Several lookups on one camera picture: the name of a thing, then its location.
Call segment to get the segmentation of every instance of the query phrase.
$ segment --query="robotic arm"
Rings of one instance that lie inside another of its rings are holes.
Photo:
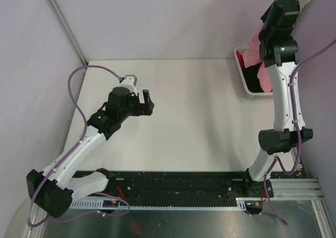
[[[313,136],[312,129],[306,129],[301,114],[295,71],[299,63],[298,44],[291,36],[309,1],[275,0],[261,17],[264,26],[259,33],[259,54],[272,83],[275,120],[273,129],[259,133],[261,150],[248,169],[252,181],[262,181],[274,159],[298,145],[298,134],[301,142]]]
[[[140,103],[136,84],[135,75],[125,76],[120,87],[115,87],[110,92],[108,101],[87,121],[88,128],[83,140],[80,140],[82,137],[80,135],[42,172],[32,170],[27,175],[28,193],[32,198],[42,180],[52,171],[35,200],[35,203],[52,217],[63,215],[73,201],[103,191],[108,182],[115,178],[113,173],[104,168],[83,178],[72,178],[72,176],[97,147],[104,144],[120,129],[122,122],[129,116],[150,116],[153,113],[154,103],[151,101],[149,91],[143,90],[144,104]],[[71,150],[71,155],[55,169],[55,165]]]

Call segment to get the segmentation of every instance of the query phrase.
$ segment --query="white bin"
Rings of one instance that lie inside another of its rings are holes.
[[[239,70],[239,74],[241,77],[241,80],[243,81],[243,85],[244,85],[244,89],[245,89],[245,97],[246,99],[256,99],[256,98],[272,98],[273,97],[273,92],[251,92],[248,90],[247,85],[246,85],[246,81],[243,75],[243,71],[242,68],[240,67],[240,63],[237,57],[237,51],[240,52],[241,54],[244,53],[244,51],[247,50],[246,46],[241,46],[241,47],[236,47],[233,50],[233,54],[235,55],[235,59],[237,62],[237,67]]]

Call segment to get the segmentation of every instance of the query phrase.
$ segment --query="white wall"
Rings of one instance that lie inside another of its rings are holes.
[[[3,237],[28,197],[27,173],[42,169],[60,150],[72,107],[67,77],[80,62],[45,0],[0,0],[0,20]]]
[[[273,0],[57,0],[86,60],[226,58]]]
[[[308,58],[336,38],[335,0],[312,0],[295,30],[301,60]],[[304,161],[312,177],[320,179],[328,207],[336,223],[336,46],[302,67],[299,91],[312,140],[303,144]]]

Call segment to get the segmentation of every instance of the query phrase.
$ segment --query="gray floor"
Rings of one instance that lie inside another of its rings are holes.
[[[268,216],[248,217],[235,211],[131,211],[120,218],[86,215],[70,223],[53,220],[45,226],[43,238],[220,238],[220,237],[322,237],[310,201],[275,202],[283,226]],[[62,219],[69,219],[84,210],[69,210]],[[271,212],[268,204],[264,212]]]

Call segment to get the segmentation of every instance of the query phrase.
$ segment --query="cloth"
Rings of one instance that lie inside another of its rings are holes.
[[[259,57],[260,41],[259,41],[258,35],[262,27],[263,25],[261,25],[253,33],[252,37],[248,41],[248,48],[243,53],[243,60],[244,60],[245,68],[261,63],[258,74],[257,74],[257,77],[260,82],[260,86],[264,92],[272,92],[272,83],[268,76],[267,68],[265,67],[264,62]]]

